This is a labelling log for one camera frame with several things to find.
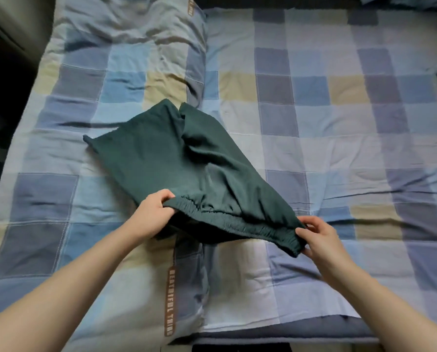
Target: right hand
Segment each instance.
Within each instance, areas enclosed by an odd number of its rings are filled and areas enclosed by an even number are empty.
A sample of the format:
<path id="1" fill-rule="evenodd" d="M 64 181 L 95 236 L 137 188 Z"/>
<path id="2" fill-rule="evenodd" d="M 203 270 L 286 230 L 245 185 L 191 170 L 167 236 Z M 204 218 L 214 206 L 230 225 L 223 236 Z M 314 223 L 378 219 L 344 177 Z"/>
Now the right hand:
<path id="1" fill-rule="evenodd" d="M 318 268 L 324 281 L 338 290 L 341 275 L 356 267 L 356 264 L 342 245 L 333 226 L 316 216 L 298 216 L 308 229 L 297 228 L 295 233 L 308 242 L 309 248 L 302 253 Z"/>

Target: cloth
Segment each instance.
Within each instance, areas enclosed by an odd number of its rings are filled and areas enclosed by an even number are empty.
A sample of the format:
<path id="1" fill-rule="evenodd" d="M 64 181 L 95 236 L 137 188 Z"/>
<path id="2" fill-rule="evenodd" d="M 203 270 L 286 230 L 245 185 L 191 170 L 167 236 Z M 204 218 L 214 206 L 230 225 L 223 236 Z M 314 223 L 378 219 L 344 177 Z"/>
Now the cloth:
<path id="1" fill-rule="evenodd" d="M 262 238 L 296 257 L 304 227 L 292 208 L 253 168 L 222 125 L 183 103 L 165 99 L 96 139 L 83 137 L 115 180 L 139 203 L 163 188 L 179 210 L 166 229 L 199 242 Z"/>

